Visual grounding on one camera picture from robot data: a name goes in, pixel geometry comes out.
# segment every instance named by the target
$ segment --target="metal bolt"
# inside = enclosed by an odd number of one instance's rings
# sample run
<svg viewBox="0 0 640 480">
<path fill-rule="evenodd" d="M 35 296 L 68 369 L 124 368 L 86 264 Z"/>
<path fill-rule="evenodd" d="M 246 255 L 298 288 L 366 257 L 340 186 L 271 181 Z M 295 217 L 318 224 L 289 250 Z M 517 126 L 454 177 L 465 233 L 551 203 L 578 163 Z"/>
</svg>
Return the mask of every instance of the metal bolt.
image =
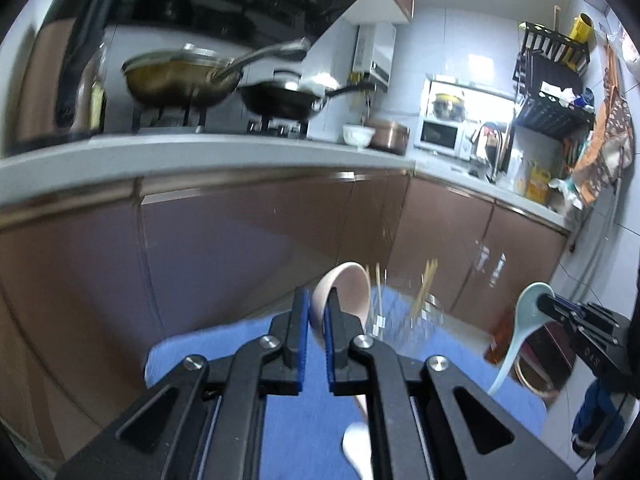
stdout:
<svg viewBox="0 0 640 480">
<path fill-rule="evenodd" d="M 271 350 L 280 345 L 280 340 L 273 335 L 263 335 L 260 338 L 260 346 L 262 348 L 266 348 L 267 350 Z"/>
<path fill-rule="evenodd" d="M 360 334 L 353 338 L 353 344 L 358 348 L 371 348 L 373 346 L 373 338 L 369 335 Z"/>
<path fill-rule="evenodd" d="M 431 370 L 435 372 L 443 372 L 449 368 L 449 360 L 442 355 L 432 355 L 427 362 Z"/>
<path fill-rule="evenodd" d="M 182 366 L 187 370 L 200 370 L 204 366 L 204 358 L 201 355 L 189 355 L 182 361 Z"/>
</svg>

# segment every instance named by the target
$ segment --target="dish rack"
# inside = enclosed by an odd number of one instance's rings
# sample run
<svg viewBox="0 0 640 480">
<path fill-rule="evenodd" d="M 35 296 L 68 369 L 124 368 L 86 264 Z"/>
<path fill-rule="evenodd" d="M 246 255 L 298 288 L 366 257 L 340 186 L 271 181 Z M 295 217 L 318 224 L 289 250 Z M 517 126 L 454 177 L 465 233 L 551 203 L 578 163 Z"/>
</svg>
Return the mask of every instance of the dish rack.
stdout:
<svg viewBox="0 0 640 480">
<path fill-rule="evenodd" d="M 543 80 L 554 86 L 574 88 L 581 93 L 580 76 L 590 62 L 589 47 L 554 30 L 524 23 L 524 38 L 518 53 L 513 80 L 516 88 L 516 124 L 562 141 L 582 126 L 593 126 L 594 114 L 543 92 Z"/>
</svg>

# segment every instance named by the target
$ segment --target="light blue ladle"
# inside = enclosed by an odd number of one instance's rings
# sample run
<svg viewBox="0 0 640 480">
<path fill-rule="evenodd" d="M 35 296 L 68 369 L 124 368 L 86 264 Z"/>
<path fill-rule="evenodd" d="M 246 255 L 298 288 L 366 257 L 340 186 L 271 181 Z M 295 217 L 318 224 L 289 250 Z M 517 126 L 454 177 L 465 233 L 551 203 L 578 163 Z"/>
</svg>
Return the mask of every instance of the light blue ladle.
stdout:
<svg viewBox="0 0 640 480">
<path fill-rule="evenodd" d="M 511 344 L 509 345 L 507 357 L 505 357 L 502 362 L 494 384 L 487 390 L 489 395 L 495 395 L 500 389 L 500 386 L 502 386 L 509 370 L 511 370 L 513 363 L 516 361 L 520 347 L 523 345 L 525 339 L 545 323 L 553 321 L 552 318 L 540 312 L 536 306 L 536 301 L 542 294 L 549 294 L 555 297 L 553 290 L 546 283 L 531 283 L 531 285 L 525 288 L 520 294 L 518 303 L 516 304 L 516 316 Z"/>
</svg>

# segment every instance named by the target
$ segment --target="countertop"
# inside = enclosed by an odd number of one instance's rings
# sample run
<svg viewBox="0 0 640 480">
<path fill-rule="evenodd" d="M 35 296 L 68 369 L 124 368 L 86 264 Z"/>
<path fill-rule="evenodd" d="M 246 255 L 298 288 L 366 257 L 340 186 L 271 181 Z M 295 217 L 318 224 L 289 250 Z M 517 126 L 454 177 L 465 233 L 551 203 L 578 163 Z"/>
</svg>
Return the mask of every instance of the countertop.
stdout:
<svg viewBox="0 0 640 480">
<path fill-rule="evenodd" d="M 0 160 L 0 206 L 43 194 L 127 178 L 231 168 L 372 168 L 415 171 L 480 193 L 566 230 L 544 206 L 454 171 L 436 160 L 311 140 L 203 134 L 101 136 Z"/>
</svg>

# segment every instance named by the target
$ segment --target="microwave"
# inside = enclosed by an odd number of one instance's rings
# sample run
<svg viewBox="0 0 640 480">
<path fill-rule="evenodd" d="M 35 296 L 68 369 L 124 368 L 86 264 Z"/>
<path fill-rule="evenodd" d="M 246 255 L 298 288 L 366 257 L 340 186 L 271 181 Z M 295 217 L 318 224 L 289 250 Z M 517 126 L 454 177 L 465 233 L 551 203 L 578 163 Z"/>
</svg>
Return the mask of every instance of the microwave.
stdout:
<svg viewBox="0 0 640 480">
<path fill-rule="evenodd" d="M 472 121 L 457 123 L 420 117 L 416 124 L 418 138 L 415 147 L 469 160 L 472 138 L 477 127 Z"/>
</svg>

